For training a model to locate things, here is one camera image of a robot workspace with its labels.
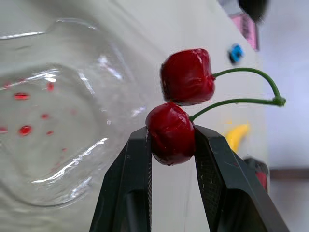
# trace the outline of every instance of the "yellow object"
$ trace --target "yellow object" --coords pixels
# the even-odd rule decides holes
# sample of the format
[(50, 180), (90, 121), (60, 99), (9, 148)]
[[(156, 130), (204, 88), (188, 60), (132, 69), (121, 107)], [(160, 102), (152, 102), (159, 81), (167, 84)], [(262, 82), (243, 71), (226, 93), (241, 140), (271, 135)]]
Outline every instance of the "yellow object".
[(225, 138), (227, 143), (234, 152), (237, 152), (240, 142), (248, 134), (249, 129), (249, 124), (241, 124), (234, 127), (229, 133), (226, 134)]

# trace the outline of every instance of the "red droplet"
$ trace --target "red droplet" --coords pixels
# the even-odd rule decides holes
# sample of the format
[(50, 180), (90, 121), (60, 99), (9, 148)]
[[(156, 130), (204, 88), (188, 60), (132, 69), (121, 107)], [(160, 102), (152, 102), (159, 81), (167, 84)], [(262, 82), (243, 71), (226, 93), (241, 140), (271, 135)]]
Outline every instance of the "red droplet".
[(43, 118), (43, 119), (48, 119), (48, 118), (49, 118), (49, 115), (48, 115), (48, 114), (42, 114), (42, 115), (41, 115), (41, 118)]
[(6, 134), (8, 129), (6, 127), (0, 127), (0, 134)]
[(53, 133), (54, 133), (53, 130), (50, 130), (50, 131), (46, 132), (47, 135), (52, 135)]
[(48, 90), (48, 91), (53, 91), (54, 88), (55, 88), (55, 85), (54, 85), (53, 82), (48, 82), (48, 83), (47, 83), (47, 90)]
[(30, 94), (27, 93), (15, 93), (15, 99), (16, 100), (27, 100), (30, 97)]
[(32, 130), (31, 126), (25, 125), (19, 129), (19, 134), (24, 137), (29, 135), (31, 133), (31, 130)]

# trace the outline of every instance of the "red object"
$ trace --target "red object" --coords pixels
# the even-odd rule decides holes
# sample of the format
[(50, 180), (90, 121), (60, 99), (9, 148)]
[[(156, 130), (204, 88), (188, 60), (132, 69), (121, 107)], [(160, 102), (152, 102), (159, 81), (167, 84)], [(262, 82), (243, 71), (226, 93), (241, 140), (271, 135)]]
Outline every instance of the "red object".
[(263, 189), (267, 192), (267, 177), (265, 173), (262, 172), (255, 172), (256, 177), (260, 181), (261, 185), (263, 186)]
[(215, 90), (208, 52), (192, 49), (171, 55), (161, 67), (164, 98), (178, 105), (209, 100)]
[(47, 83), (47, 90), (48, 90), (48, 91), (53, 91), (54, 88), (55, 88), (55, 85), (54, 85), (53, 82), (48, 82), (48, 83)]
[(54, 134), (54, 132), (53, 132), (52, 130), (50, 130), (50, 131), (48, 131), (46, 134), (47, 134), (47, 135), (52, 135), (52, 134)]
[(19, 134), (23, 137), (29, 135), (32, 131), (32, 128), (31, 126), (29, 125), (25, 125), (25, 126), (22, 126), (20, 129), (19, 129)]
[(42, 119), (48, 119), (48, 118), (49, 118), (49, 115), (48, 115), (48, 114), (43, 114), (43, 115), (41, 115), (41, 118), (42, 118)]
[(8, 129), (6, 127), (0, 127), (0, 134), (6, 134)]
[(188, 114), (172, 102), (153, 109), (146, 118), (151, 150), (162, 164), (186, 162), (195, 152), (195, 130)]
[(14, 95), (16, 100), (27, 100), (30, 97), (30, 94), (27, 93), (15, 93)]

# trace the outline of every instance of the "transparent plastic tray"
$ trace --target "transparent plastic tray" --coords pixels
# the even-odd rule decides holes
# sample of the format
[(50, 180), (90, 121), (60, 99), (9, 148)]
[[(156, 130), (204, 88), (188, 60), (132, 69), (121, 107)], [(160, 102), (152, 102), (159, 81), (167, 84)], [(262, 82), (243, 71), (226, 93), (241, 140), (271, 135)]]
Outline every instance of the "transparent plastic tray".
[(85, 21), (0, 37), (0, 70), (0, 181), (21, 202), (81, 196), (145, 119), (117, 46)]

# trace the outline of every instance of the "green stem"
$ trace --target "green stem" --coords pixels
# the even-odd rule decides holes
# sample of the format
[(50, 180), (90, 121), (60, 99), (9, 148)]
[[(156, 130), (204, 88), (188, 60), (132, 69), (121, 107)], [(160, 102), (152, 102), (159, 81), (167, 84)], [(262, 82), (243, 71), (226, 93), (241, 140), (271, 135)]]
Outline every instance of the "green stem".
[(275, 97), (273, 100), (263, 100), (263, 99), (255, 99), (255, 98), (239, 98), (239, 99), (230, 99), (230, 100), (220, 101), (197, 112), (195, 115), (190, 116), (190, 121), (193, 122), (198, 116), (202, 115), (203, 113), (215, 107), (218, 107), (221, 105), (227, 105), (231, 103), (255, 103), (255, 104), (263, 104), (263, 105), (284, 106), (285, 99), (282, 97)]
[(251, 72), (251, 73), (256, 73), (256, 74), (259, 74), (261, 75), (263, 78), (265, 78), (268, 83), (270, 84), (271, 88), (272, 88), (272, 91), (274, 92), (275, 94), (275, 97), (280, 97), (280, 93), (279, 93), (279, 90), (275, 84), (275, 82), (273, 81), (273, 79), (271, 79), (270, 76), (268, 76), (265, 72), (262, 72), (260, 70), (257, 70), (257, 69), (252, 69), (252, 68), (235, 68), (235, 69), (228, 69), (228, 70), (225, 70), (225, 71), (222, 71), (222, 72), (218, 72), (218, 73), (215, 73), (213, 74), (213, 76), (216, 78), (218, 76), (221, 76), (221, 75), (224, 75), (224, 74), (227, 74), (227, 73), (234, 73), (234, 72)]
[(254, 99), (254, 98), (239, 98), (239, 99), (230, 99), (230, 100), (225, 100), (225, 101), (220, 101), (217, 102), (213, 105), (210, 105), (208, 107), (206, 107), (205, 109), (197, 112), (195, 115), (190, 116), (190, 120), (191, 122), (193, 122), (198, 116), (202, 115), (203, 113), (221, 106), (221, 105), (227, 105), (227, 104), (232, 104), (232, 103), (255, 103), (255, 104), (263, 104), (263, 105), (277, 105), (277, 106), (284, 106), (285, 104), (285, 98), (280, 96), (279, 90), (275, 84), (275, 82), (273, 81), (273, 79), (271, 79), (270, 76), (268, 76), (266, 73), (257, 70), (257, 69), (252, 69), (252, 68), (235, 68), (235, 69), (229, 69), (229, 70), (225, 70), (222, 72), (218, 72), (213, 74), (213, 76), (215, 78), (217, 78), (218, 76), (227, 74), (227, 73), (234, 73), (234, 72), (252, 72), (252, 73), (256, 73), (259, 74), (260, 76), (262, 76), (263, 78), (265, 78), (268, 83), (270, 84), (272, 91), (274, 92), (275, 97), (272, 100), (263, 100), (263, 99)]

